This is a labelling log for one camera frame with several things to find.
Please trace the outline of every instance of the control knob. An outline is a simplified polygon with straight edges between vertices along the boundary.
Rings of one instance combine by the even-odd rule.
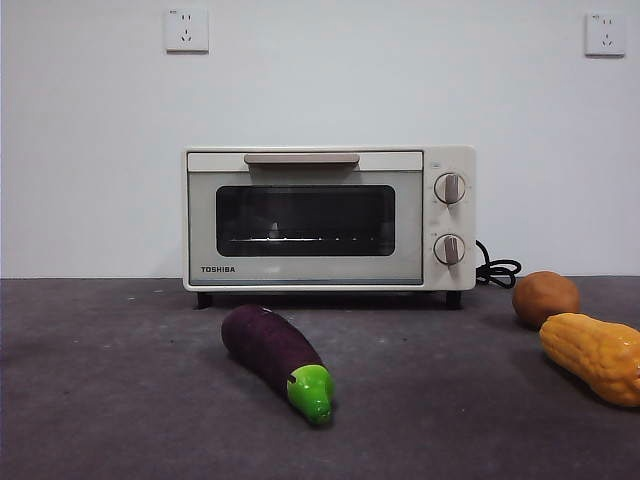
[[[445,173],[437,178],[433,190],[441,202],[457,203],[464,197],[464,179],[457,173]]]
[[[445,265],[455,265],[464,257],[464,241],[457,235],[443,235],[436,240],[433,253]]]

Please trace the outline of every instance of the toshiba logo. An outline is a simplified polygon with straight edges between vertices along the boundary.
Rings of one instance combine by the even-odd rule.
[[[200,268],[202,269],[202,273],[231,273],[236,271],[236,267],[222,267],[219,265]]]

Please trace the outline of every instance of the yellow squash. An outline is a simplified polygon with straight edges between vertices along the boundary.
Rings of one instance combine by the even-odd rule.
[[[550,316],[540,329],[545,352],[604,400],[640,406],[640,332],[577,313]]]

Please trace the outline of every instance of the oven window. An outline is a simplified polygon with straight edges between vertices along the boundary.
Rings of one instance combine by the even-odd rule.
[[[226,257],[386,256],[395,249],[388,185],[228,186],[216,192]]]

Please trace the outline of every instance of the electrical socket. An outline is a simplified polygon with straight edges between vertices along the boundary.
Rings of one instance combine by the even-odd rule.
[[[209,12],[202,8],[166,11],[164,46],[167,52],[208,52]]]
[[[614,13],[588,13],[585,17],[585,55],[622,57],[626,53],[625,18]]]

